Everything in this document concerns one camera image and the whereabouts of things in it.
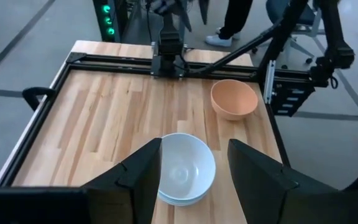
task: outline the butcher block tabletop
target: butcher block tabletop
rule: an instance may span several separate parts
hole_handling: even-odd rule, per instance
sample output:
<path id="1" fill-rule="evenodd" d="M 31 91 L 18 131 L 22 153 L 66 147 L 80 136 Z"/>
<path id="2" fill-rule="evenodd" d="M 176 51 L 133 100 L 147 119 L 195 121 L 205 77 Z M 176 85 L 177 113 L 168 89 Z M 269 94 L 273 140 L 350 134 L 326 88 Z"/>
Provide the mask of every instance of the butcher block tabletop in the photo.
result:
<path id="1" fill-rule="evenodd" d="M 72 52 L 151 58 L 146 45 L 77 41 Z M 191 62 L 214 62 L 225 52 L 190 50 Z M 245 54 L 231 64 L 251 66 Z M 272 126 L 256 83 L 257 109 L 243 121 L 216 116 L 210 102 L 215 81 L 167 80 L 148 75 L 72 71 L 13 185 L 79 186 L 124 160 L 151 139 L 182 132 L 204 141 L 216 161 L 207 196 L 188 207 L 157 199 L 153 223 L 246 223 L 227 161 L 238 139 L 281 162 Z"/>

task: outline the office chair wheel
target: office chair wheel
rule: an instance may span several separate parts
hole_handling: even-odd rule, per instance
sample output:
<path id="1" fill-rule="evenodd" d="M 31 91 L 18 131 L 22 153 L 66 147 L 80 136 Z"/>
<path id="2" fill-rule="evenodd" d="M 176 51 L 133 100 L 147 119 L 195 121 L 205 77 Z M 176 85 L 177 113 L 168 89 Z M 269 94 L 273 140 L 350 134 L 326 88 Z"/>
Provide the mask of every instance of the office chair wheel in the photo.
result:
<path id="1" fill-rule="evenodd" d="M 306 59 L 306 63 L 307 63 L 308 65 L 310 65 L 312 62 L 313 62 L 313 58 L 308 58 L 308 59 Z"/>

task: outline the white sneaker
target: white sneaker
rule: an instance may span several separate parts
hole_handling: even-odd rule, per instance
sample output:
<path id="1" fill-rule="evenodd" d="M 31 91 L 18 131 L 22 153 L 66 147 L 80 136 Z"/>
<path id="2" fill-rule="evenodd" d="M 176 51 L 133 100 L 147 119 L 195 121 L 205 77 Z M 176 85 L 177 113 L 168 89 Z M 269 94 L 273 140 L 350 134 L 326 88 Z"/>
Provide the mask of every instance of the white sneaker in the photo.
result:
<path id="1" fill-rule="evenodd" d="M 217 33 L 217 34 L 220 34 L 220 33 L 221 33 L 221 29 L 222 29 L 222 27 L 216 28 L 216 33 Z M 235 33 L 235 34 L 232 36 L 232 37 L 233 37 L 233 40 L 239 40 L 239 39 L 240 39 L 240 35 L 241 35 L 240 32 Z"/>
<path id="2" fill-rule="evenodd" d="M 231 46 L 231 38 L 227 40 L 220 39 L 218 35 L 211 35 L 205 38 L 205 42 L 207 44 L 211 44 L 214 46 L 220 47 L 230 47 Z"/>

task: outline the black pants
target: black pants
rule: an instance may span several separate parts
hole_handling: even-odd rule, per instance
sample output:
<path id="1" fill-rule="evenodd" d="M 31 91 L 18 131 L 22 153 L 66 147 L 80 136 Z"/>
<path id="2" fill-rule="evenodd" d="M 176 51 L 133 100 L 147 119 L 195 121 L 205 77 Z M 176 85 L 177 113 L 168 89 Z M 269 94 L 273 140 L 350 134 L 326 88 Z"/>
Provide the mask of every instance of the black pants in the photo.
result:
<path id="1" fill-rule="evenodd" d="M 224 27 L 219 34 L 220 39 L 229 39 L 233 34 L 240 32 L 247 22 L 252 0 L 229 0 Z"/>

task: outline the stacked white bowls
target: stacked white bowls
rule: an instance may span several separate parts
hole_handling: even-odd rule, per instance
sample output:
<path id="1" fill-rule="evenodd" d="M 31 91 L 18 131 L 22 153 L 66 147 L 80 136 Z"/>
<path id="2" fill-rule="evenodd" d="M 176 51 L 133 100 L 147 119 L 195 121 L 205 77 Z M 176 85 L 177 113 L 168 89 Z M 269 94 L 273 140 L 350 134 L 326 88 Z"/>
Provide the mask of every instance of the stacked white bowls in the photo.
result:
<path id="1" fill-rule="evenodd" d="M 162 138 L 162 168 L 158 197 L 170 205 L 185 206 L 201 200 L 213 183 L 214 156 L 200 139 L 185 133 Z"/>

